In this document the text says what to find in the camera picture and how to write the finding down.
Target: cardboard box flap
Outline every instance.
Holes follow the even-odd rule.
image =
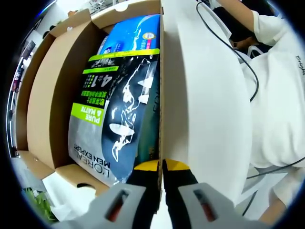
[[[88,36],[92,32],[86,33],[87,30],[96,31],[96,27],[91,22],[83,23],[55,39],[37,71],[30,93],[28,148],[53,169],[70,162],[66,150],[73,97],[78,90],[78,78],[90,57],[88,52],[97,48],[97,36]]]
[[[109,189],[108,186],[95,179],[92,175],[76,164],[62,166],[57,168],[55,171],[76,187],[82,187],[85,185],[92,186],[96,190],[96,196]]]
[[[163,159],[164,158],[164,24],[163,24],[163,7],[160,6],[160,124],[159,124],[159,180],[158,185],[161,188],[162,185],[162,169],[163,169]]]
[[[114,28],[115,25],[110,25],[105,28],[103,28],[103,31],[106,32],[107,34],[110,34],[111,30]]]
[[[88,9],[85,9],[60,22],[54,29],[50,31],[50,34],[52,34],[54,37],[59,37],[60,35],[67,32],[69,28],[75,28],[76,26],[89,21],[91,21],[90,12]]]
[[[29,151],[18,151],[22,160],[29,168],[29,170],[34,174],[34,176],[40,180],[46,178],[48,175],[54,173],[54,170],[46,166],[44,163],[39,161],[33,154]]]
[[[92,22],[102,29],[129,18],[160,14],[160,0],[125,1],[102,10],[92,17]]]
[[[27,113],[30,93],[38,68],[53,41],[54,37],[49,34],[43,39],[42,43],[37,48],[28,68],[26,69],[19,88],[15,111],[16,148],[18,150],[28,150]]]

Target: black cable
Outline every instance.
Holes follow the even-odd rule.
[[[256,196],[256,193],[257,193],[257,191],[253,193],[253,195],[252,195],[252,197],[250,199],[250,202],[248,203],[248,205],[247,205],[246,209],[244,210],[242,216],[244,216],[247,213],[249,207],[251,206],[251,204],[252,204],[252,202],[253,202],[253,200],[254,200],[254,198]]]
[[[247,179],[251,179],[251,178],[254,178],[254,177],[260,177],[262,175],[266,175],[266,174],[270,174],[270,173],[274,173],[276,171],[279,171],[279,170],[282,170],[282,169],[285,169],[285,168],[288,168],[288,167],[291,167],[291,166],[294,166],[295,164],[298,164],[300,163],[301,161],[305,160],[305,157],[303,157],[302,159],[292,163],[292,164],[289,164],[289,165],[286,165],[284,167],[280,167],[280,168],[277,168],[277,169],[274,169],[274,170],[271,170],[271,171],[268,171],[268,172],[264,172],[264,173],[260,173],[260,174],[257,174],[257,175],[254,175],[254,176],[250,176],[250,177],[247,177]]]
[[[229,44],[227,44],[223,39],[221,39],[209,26],[208,24],[205,22],[205,20],[203,19],[203,17],[201,16],[200,12],[198,11],[198,6],[203,3],[203,1],[199,2],[196,6],[196,10],[197,10],[197,13],[199,14],[201,20],[203,21],[203,23],[205,24],[205,26],[207,27],[207,29],[215,35],[215,37],[217,37],[222,43],[224,43],[227,47],[229,47],[229,49],[231,49],[236,55],[239,56],[239,58],[241,58],[243,60],[243,62],[248,66],[248,68],[252,71],[255,79],[256,79],[256,90],[253,94],[253,96],[251,97],[250,99],[250,102],[252,102],[252,100],[254,100],[254,98],[256,97],[256,94],[258,92],[258,88],[259,88],[259,82],[258,82],[258,78],[257,78],[257,75],[255,73],[255,71],[252,69],[252,67],[248,64],[248,62],[235,50],[233,49]]]

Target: brand logo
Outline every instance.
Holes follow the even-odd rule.
[[[89,108],[89,107],[86,107],[86,106],[82,106],[81,107],[81,112],[86,113],[86,118],[85,118],[86,120],[88,120],[90,122],[93,122],[93,123],[97,123],[97,124],[100,123],[101,118],[96,117],[96,109]],[[97,116],[100,117],[101,113],[102,113],[102,111],[98,110],[97,111]]]
[[[147,33],[143,34],[142,37],[145,40],[152,40],[156,37],[156,35],[154,35],[152,32],[147,32]]]
[[[299,62],[298,67],[302,70],[302,74],[305,75],[305,68],[304,65],[302,63],[302,59],[299,56],[296,56],[297,61]]]
[[[106,162],[97,156],[93,156],[76,143],[74,143],[74,151],[76,153],[76,158],[78,158],[84,164],[88,165],[90,168],[93,168],[97,173],[100,173],[105,177],[109,177],[110,162]]]

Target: cardboard box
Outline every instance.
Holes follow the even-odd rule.
[[[69,157],[68,126],[73,99],[86,62],[96,54],[113,25],[131,17],[158,13],[161,13],[160,0],[123,2],[93,18],[89,10],[83,10],[45,37],[25,73],[16,108],[17,149],[39,179],[56,171],[77,187],[84,184],[94,187],[97,195],[108,189]],[[162,79],[162,47],[160,59]]]

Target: wall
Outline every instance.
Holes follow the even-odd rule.
[[[56,4],[62,11],[68,13],[69,11],[81,9],[87,2],[89,2],[89,0],[57,0]]]
[[[42,36],[46,31],[50,30],[51,25],[57,25],[58,22],[66,18],[68,18],[68,14],[56,2],[42,19],[36,31]]]
[[[35,46],[38,47],[42,42],[42,35],[36,30],[33,30],[27,37],[27,41],[33,41],[35,43]]]

